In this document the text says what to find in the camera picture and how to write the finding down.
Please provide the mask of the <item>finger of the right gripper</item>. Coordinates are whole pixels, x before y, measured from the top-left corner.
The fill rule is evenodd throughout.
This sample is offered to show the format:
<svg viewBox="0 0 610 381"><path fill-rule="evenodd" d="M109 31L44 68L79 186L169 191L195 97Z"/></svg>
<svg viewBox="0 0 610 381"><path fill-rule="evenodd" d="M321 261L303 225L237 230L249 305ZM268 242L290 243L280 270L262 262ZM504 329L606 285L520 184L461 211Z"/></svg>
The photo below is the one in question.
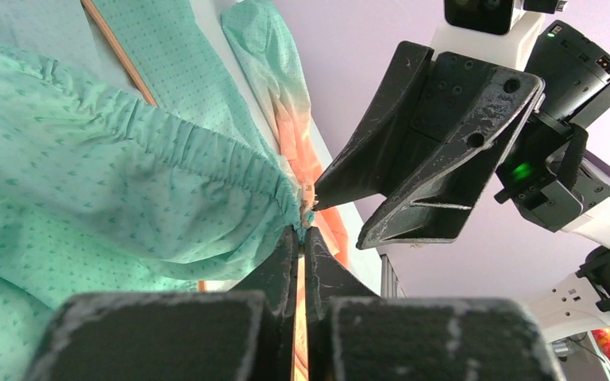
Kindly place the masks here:
<svg viewBox="0 0 610 381"><path fill-rule="evenodd" d="M396 157L380 189L385 200L364 224L358 247L454 241L543 88L536 75L440 55L419 99L400 109Z"/></svg>
<svg viewBox="0 0 610 381"><path fill-rule="evenodd" d="M492 63L400 42L346 146L315 183L317 210L390 198L454 134Z"/></svg>

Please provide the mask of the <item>teal and orange jacket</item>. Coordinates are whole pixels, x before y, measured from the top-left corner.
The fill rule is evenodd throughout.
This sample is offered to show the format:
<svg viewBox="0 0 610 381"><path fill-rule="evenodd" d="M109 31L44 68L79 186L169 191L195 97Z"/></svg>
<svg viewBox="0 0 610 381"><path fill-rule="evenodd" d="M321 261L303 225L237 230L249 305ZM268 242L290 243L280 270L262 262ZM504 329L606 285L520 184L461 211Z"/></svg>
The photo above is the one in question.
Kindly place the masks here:
<svg viewBox="0 0 610 381"><path fill-rule="evenodd" d="M74 294L238 281L322 174L293 36L270 1L0 1L0 380Z"/></svg>

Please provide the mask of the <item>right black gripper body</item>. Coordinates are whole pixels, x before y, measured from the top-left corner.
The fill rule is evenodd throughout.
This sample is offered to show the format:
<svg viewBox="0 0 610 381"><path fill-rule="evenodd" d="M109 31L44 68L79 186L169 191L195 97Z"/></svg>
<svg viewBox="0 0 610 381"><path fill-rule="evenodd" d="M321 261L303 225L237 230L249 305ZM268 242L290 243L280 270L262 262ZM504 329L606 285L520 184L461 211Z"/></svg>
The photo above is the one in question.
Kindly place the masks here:
<svg viewBox="0 0 610 381"><path fill-rule="evenodd" d="M445 22L433 42L544 81L542 102L497 168L496 200L556 232L610 211L610 166L586 148L588 127L610 109L610 54L565 21L542 29L545 16L526 12L503 36Z"/></svg>

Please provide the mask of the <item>silver zipper slider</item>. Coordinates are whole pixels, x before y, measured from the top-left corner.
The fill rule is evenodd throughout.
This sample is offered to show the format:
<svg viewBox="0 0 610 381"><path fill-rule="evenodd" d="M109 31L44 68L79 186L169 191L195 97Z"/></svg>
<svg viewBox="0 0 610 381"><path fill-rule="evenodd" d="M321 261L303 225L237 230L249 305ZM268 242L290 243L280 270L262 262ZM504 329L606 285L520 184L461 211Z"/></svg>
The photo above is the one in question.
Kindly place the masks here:
<svg viewBox="0 0 610 381"><path fill-rule="evenodd" d="M315 209L318 204L315 183L313 181L304 181L299 185L299 194L301 196L300 213L307 214Z"/></svg>

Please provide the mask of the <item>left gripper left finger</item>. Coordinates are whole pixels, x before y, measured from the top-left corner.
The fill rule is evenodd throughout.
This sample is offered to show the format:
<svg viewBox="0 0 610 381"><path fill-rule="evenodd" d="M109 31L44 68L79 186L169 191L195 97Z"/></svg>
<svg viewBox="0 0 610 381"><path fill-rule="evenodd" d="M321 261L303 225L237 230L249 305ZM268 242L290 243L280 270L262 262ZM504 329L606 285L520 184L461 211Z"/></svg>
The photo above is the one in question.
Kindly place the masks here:
<svg viewBox="0 0 610 381"><path fill-rule="evenodd" d="M27 380L289 380L298 237L225 292L106 292L69 298Z"/></svg>

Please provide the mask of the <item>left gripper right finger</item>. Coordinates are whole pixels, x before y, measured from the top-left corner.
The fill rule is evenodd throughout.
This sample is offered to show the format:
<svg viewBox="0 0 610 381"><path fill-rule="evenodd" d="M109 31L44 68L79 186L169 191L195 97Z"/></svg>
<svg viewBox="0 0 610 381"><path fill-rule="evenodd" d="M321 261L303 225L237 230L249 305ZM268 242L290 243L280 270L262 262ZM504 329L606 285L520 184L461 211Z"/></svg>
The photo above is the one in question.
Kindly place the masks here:
<svg viewBox="0 0 610 381"><path fill-rule="evenodd" d="M520 304L501 298L382 298L304 241L312 380L561 380L553 349Z"/></svg>

